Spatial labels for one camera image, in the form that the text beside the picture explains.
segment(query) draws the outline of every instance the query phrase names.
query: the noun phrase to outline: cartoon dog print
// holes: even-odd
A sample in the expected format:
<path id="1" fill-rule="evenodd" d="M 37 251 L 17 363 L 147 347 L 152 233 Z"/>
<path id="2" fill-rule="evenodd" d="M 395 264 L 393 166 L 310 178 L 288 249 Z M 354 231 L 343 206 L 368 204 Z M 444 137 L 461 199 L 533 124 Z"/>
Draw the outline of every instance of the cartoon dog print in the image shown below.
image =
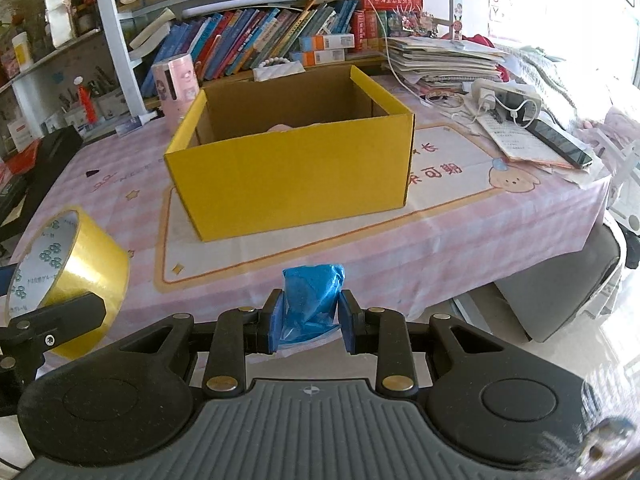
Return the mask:
<path id="1" fill-rule="evenodd" d="M 489 184 L 510 193 L 526 193 L 533 191 L 540 181 L 527 171 L 509 166 L 501 158 L 494 158 L 493 167 L 489 170 Z"/>

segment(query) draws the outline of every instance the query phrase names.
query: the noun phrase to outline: crosshair symbol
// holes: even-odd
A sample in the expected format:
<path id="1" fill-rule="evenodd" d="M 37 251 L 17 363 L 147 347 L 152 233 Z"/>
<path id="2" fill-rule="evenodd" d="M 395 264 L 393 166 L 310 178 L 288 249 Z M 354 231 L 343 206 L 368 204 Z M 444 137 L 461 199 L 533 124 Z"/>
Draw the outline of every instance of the crosshair symbol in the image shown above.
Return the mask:
<path id="1" fill-rule="evenodd" d="M 302 388 L 302 391 L 305 392 L 308 396 L 314 396 L 315 394 L 320 393 L 320 388 L 317 386 L 307 386 L 306 388 Z"/>

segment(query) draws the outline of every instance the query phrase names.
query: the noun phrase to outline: black phone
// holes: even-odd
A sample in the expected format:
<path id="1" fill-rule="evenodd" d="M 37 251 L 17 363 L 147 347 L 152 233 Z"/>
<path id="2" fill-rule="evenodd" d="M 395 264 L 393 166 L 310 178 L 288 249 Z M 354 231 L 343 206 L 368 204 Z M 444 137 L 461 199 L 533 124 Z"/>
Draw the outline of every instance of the black phone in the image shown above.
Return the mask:
<path id="1" fill-rule="evenodd" d="M 527 130 L 578 170 L 583 170 L 593 162 L 583 150 L 543 121 L 534 120 Z"/>

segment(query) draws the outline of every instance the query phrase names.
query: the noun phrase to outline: blue plastic bag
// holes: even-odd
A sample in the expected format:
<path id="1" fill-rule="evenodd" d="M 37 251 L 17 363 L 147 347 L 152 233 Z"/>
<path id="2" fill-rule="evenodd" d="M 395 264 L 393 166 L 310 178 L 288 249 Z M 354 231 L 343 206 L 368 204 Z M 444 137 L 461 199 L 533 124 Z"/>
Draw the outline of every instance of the blue plastic bag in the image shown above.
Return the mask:
<path id="1" fill-rule="evenodd" d="M 281 343 L 308 341 L 331 330 L 344 267 L 293 267 L 282 273 L 287 310 Z"/>

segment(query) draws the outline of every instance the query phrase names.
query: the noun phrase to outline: orange border line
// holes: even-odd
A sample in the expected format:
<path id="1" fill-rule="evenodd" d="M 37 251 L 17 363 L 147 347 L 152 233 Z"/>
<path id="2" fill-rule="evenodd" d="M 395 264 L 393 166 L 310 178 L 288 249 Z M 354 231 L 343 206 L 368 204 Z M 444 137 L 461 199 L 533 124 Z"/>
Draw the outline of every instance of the orange border line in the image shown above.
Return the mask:
<path id="1" fill-rule="evenodd" d="M 493 156 L 491 153 L 487 153 L 484 147 L 478 145 L 476 142 L 474 142 L 472 138 L 469 138 L 467 135 L 461 132 L 453 124 L 435 123 L 435 124 L 431 124 L 430 126 L 423 126 L 420 128 L 416 128 L 416 130 L 437 128 L 439 126 L 447 126 L 449 128 L 452 128 L 457 133 L 465 137 L 465 139 L 469 140 L 475 146 L 480 148 L 487 155 Z M 287 260 L 290 260 L 291 253 L 297 253 L 296 257 L 306 256 L 308 254 L 313 254 L 321 250 L 334 248 L 339 245 L 343 245 L 345 243 L 358 241 L 375 234 L 386 232 L 393 228 L 401 227 L 403 225 L 406 225 L 410 222 L 413 222 L 422 218 L 436 216 L 437 214 L 441 214 L 445 211 L 462 207 L 473 202 L 477 202 L 481 195 L 486 195 L 486 197 L 488 198 L 490 196 L 494 196 L 496 194 L 500 194 L 503 192 L 503 190 L 501 189 L 487 189 L 487 190 L 475 193 L 473 195 L 466 196 L 464 198 L 452 200 L 450 202 L 440 204 L 434 207 L 430 207 L 427 209 L 412 211 L 410 213 L 407 213 L 405 215 L 402 215 L 396 218 L 391 218 L 389 220 L 385 220 L 377 224 L 361 227 L 359 229 L 342 233 L 339 235 L 335 235 L 333 237 L 323 238 L 322 240 L 316 240 L 315 242 L 310 242 L 302 246 L 286 249 L 278 253 L 268 254 L 267 256 L 260 256 L 259 258 L 255 258 L 247 262 L 240 262 L 238 264 L 233 264 L 232 266 L 224 267 L 223 269 L 210 270 L 208 272 L 199 274 L 197 276 L 190 276 L 189 278 L 183 278 L 181 280 L 176 280 L 174 282 L 168 282 L 164 279 L 164 266 L 166 265 L 166 243 L 167 243 L 167 235 L 169 231 L 169 211 L 170 211 L 171 195 L 172 195 L 173 188 L 174 186 L 169 186 L 167 190 L 165 190 L 164 192 L 164 197 L 162 200 L 160 229 L 158 232 L 158 242 L 156 243 L 156 258 L 155 258 L 156 264 L 155 264 L 155 271 L 154 271 L 154 284 L 160 292 L 171 292 L 173 290 L 181 290 L 185 288 L 190 288 L 192 286 L 204 285 L 206 283 L 212 282 L 213 280 L 221 280 L 224 278 L 237 276 L 238 274 L 242 274 L 249 270 L 263 269 L 270 265 L 273 265 L 279 262 L 286 262 Z"/>

